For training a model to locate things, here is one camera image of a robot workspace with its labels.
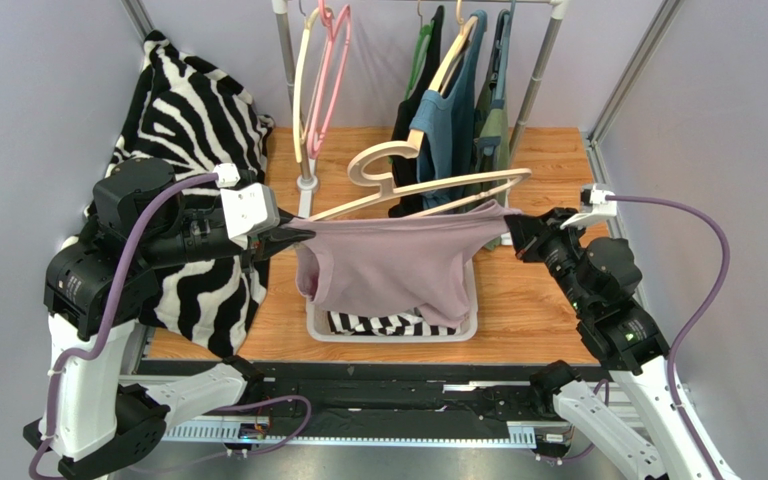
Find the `pink plastic hanger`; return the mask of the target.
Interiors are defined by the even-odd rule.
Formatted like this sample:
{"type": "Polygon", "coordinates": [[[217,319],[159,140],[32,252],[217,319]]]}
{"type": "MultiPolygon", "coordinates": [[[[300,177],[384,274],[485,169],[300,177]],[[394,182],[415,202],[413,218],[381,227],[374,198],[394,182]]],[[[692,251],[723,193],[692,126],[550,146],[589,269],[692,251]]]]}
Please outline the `pink plastic hanger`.
{"type": "Polygon", "coordinates": [[[308,113],[306,150],[312,158],[318,157],[331,126],[349,57],[353,27],[349,4],[335,11],[325,1],[318,1],[317,11],[312,23],[324,28],[325,40],[308,113]]]}

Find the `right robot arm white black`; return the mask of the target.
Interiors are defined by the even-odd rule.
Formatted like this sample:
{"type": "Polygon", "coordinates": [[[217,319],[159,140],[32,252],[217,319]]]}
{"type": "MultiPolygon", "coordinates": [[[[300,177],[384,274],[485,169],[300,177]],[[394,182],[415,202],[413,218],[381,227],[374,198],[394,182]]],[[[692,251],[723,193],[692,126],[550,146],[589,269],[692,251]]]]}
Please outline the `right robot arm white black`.
{"type": "Polygon", "coordinates": [[[589,353],[627,396],[646,432],[615,414],[564,361],[531,375],[530,402],[583,433],[627,479],[735,479],[670,369],[671,349],[635,299],[642,279],[627,240],[582,245],[583,214],[555,208],[505,218],[516,256],[543,264],[573,308],[589,353]]]}

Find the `mauve tank top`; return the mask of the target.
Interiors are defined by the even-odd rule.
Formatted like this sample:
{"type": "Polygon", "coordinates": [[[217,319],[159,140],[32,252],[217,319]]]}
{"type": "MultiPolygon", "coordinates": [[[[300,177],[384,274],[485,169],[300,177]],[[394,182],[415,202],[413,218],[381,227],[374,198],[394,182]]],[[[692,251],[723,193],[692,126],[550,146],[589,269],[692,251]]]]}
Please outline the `mauve tank top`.
{"type": "Polygon", "coordinates": [[[296,249],[296,286],[326,311],[384,317],[416,310],[433,326],[468,318],[464,268],[507,232],[514,214],[494,200],[461,214],[362,220],[296,219],[313,233],[296,249]]]}

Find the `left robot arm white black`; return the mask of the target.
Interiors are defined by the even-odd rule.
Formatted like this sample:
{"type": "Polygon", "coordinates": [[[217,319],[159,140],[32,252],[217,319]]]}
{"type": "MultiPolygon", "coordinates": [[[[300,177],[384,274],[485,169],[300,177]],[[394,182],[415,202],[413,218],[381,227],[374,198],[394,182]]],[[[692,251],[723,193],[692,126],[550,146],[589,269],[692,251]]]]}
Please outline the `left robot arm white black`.
{"type": "Polygon", "coordinates": [[[44,414],[26,425],[61,479],[99,479],[148,456],[165,433],[199,416],[270,406],[262,373],[232,355],[160,385],[120,381],[127,345],[159,270],[237,258],[244,266],[312,238],[291,226],[273,191],[231,163],[179,180],[158,158],[114,167],[93,189],[96,208],[45,277],[51,363],[44,414]]]}

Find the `cream plastic hanger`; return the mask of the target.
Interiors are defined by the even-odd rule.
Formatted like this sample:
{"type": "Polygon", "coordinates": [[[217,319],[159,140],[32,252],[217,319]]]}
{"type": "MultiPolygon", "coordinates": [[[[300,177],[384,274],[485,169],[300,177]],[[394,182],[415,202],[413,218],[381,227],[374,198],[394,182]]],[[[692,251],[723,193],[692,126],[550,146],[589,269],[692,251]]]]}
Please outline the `cream plastic hanger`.
{"type": "Polygon", "coordinates": [[[292,142],[295,161],[303,174],[309,169],[310,162],[306,143],[306,130],[303,112],[304,72],[308,49],[314,24],[326,18],[332,10],[324,1],[318,1],[316,8],[307,15],[303,15],[303,30],[295,63],[295,74],[292,90],[292,142]]]}

